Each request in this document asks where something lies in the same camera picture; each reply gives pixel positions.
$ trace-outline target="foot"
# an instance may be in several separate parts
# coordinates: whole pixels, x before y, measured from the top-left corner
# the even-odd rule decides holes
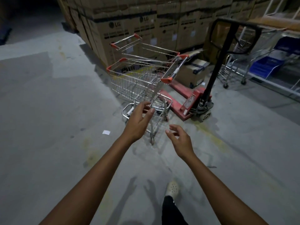
[[[166,196],[171,196],[173,200],[178,196],[179,185],[176,181],[171,181],[167,186]]]

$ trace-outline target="concrete floor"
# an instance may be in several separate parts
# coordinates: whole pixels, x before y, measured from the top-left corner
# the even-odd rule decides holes
[[[87,45],[62,30],[59,12],[36,16],[14,21],[0,47],[0,224],[39,223],[125,126],[126,101],[108,87]],[[170,112],[170,123],[183,126],[197,156],[269,224],[298,224],[299,103],[250,81],[227,90],[216,81],[212,96],[206,122],[182,122]],[[176,204],[189,224],[219,224],[166,126],[154,146],[148,136],[131,146],[92,224],[160,224],[172,179],[181,185]]]

